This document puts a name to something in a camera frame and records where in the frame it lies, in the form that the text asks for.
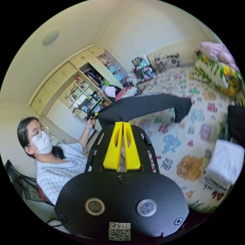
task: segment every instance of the handheld device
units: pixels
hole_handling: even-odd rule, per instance
[[[126,172],[119,172],[122,136]],[[138,244],[141,240],[151,244],[175,233],[189,209],[179,186],[159,173],[145,131],[128,122],[117,122],[99,133],[85,172],[62,188],[55,213],[76,236],[111,243]]]
[[[98,113],[92,113],[92,111],[90,109],[87,110],[87,120],[89,120],[90,117],[92,117],[92,119],[97,119],[97,115]]]

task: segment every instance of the plaid shirt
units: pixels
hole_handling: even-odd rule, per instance
[[[60,144],[67,163],[42,163],[37,161],[37,183],[47,198],[55,205],[63,186],[73,177],[84,173],[87,158],[82,154],[82,146]]]

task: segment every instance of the ceiling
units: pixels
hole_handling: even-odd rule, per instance
[[[5,75],[0,103],[27,105],[41,81],[63,60],[94,44],[103,23],[124,0],[89,0],[53,16],[17,52]],[[58,39],[44,46],[44,36],[59,29]]]

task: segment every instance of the picture frame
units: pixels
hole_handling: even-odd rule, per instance
[[[135,59],[132,60],[132,63],[134,64],[135,67],[137,67],[140,62],[141,62],[140,57],[136,57]]]

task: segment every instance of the face mask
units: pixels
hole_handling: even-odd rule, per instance
[[[52,139],[48,133],[41,131],[32,138],[32,144],[37,147],[37,152],[40,154],[48,154],[52,151]]]

